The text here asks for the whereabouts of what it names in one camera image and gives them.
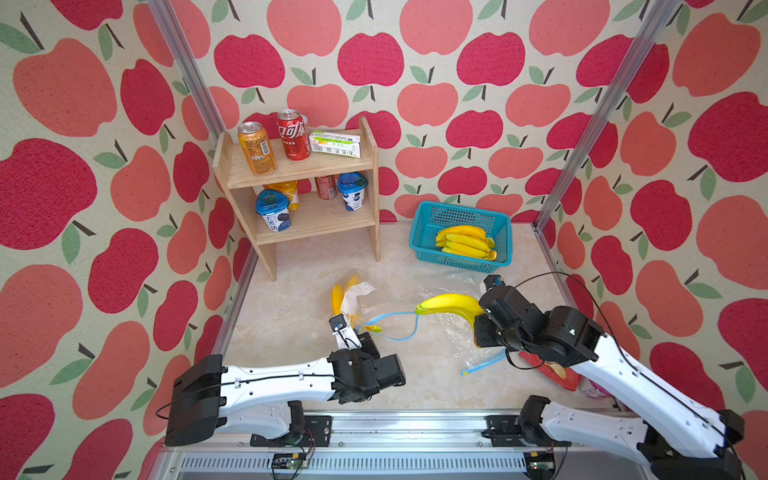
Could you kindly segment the banana bunch from bag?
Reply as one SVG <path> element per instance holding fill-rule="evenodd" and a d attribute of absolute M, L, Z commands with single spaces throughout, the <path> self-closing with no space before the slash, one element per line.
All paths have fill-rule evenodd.
<path fill-rule="evenodd" d="M 485 310 L 479 305 L 479 301 L 464 294 L 442 294 L 418 304 L 414 310 L 417 315 L 432 315 L 438 313 L 448 313 L 461 316 L 468 322 L 485 313 Z"/>

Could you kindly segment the zip-top bag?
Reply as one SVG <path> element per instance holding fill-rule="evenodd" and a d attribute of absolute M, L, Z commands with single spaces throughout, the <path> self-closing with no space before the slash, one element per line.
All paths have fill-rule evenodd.
<path fill-rule="evenodd" d="M 484 293 L 484 273 L 456 270 L 445 275 L 427 276 L 421 281 L 420 295 L 423 300 L 443 295 L 462 294 L 478 299 Z M 449 344 L 449 352 L 456 358 L 462 376 L 473 375 L 483 369 L 503 362 L 502 347 L 480 349 L 474 344 L 473 328 L 457 314 L 429 314 L 442 329 L 442 338 Z"/>
<path fill-rule="evenodd" d="M 419 329 L 420 317 L 412 310 L 405 310 L 397 301 L 388 287 L 379 286 L 360 271 L 352 271 L 342 277 L 336 284 L 345 286 L 350 277 L 355 274 L 361 281 L 366 281 L 375 287 L 375 291 L 359 298 L 360 313 L 364 321 L 374 320 L 382 328 L 381 333 L 370 333 L 361 329 L 357 335 L 369 333 L 394 342 L 405 342 L 413 339 Z"/>

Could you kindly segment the bananas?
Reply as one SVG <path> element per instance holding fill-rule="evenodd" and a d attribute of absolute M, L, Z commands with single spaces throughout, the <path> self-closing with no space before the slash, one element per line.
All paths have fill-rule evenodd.
<path fill-rule="evenodd" d="M 361 281 L 353 274 L 345 286 L 335 284 L 331 291 L 331 307 L 335 315 L 342 315 L 351 328 L 356 331 L 363 329 L 370 333 L 381 333 L 382 328 L 374 320 L 364 321 L 360 313 L 359 298 L 375 291 L 375 287 L 366 281 Z"/>

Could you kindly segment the teal plastic basket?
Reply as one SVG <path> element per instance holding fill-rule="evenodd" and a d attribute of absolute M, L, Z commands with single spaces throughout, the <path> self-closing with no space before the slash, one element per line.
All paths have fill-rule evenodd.
<path fill-rule="evenodd" d="M 512 227 L 504 214 L 425 201 L 414 217 L 410 247 L 424 262 L 492 273 L 511 264 Z"/>

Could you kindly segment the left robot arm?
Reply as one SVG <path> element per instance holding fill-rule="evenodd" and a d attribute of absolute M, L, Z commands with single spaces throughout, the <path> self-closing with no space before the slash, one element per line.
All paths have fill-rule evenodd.
<path fill-rule="evenodd" d="M 326 357 L 276 367 L 226 365 L 212 354 L 174 380 L 170 401 L 154 415 L 166 422 L 167 446 L 235 432 L 287 441 L 304 435 L 305 401 L 361 403 L 405 384 L 398 356 L 382 356 L 369 337 L 359 348 L 347 342 Z"/>

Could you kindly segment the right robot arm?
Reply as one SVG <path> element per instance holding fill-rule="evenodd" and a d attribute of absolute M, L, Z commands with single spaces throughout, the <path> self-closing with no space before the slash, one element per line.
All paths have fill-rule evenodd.
<path fill-rule="evenodd" d="M 484 281 L 474 321 L 479 347 L 503 347 L 554 362 L 599 384 L 633 412 L 614 417 L 532 395 L 516 418 L 528 446 L 577 443 L 632 460 L 658 479 L 741 479 L 735 446 L 744 419 L 688 397 L 632 358 L 605 330 L 569 306 L 542 312 L 500 276 Z"/>

